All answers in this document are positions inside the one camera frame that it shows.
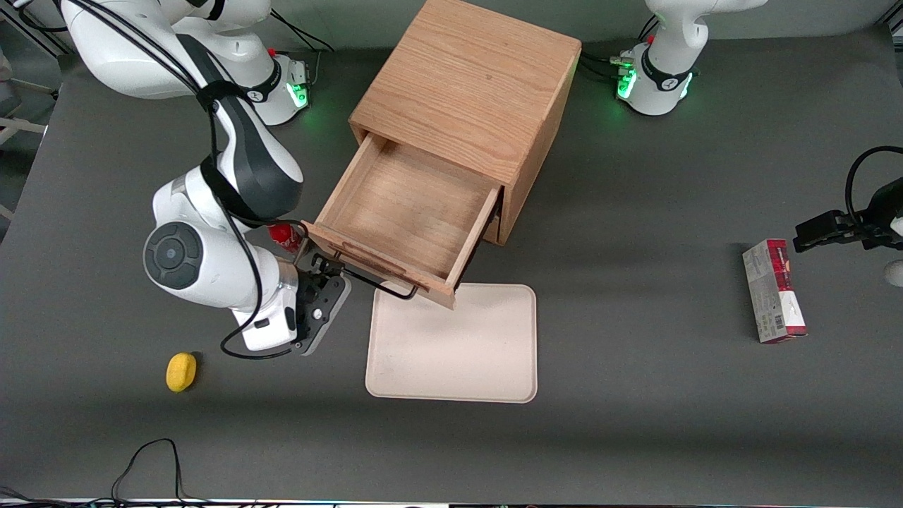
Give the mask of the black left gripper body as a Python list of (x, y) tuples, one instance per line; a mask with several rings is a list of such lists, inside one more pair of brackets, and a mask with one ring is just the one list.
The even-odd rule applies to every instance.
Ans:
[(867, 228), (874, 244), (902, 250), (902, 178), (885, 184), (872, 195), (866, 208)]

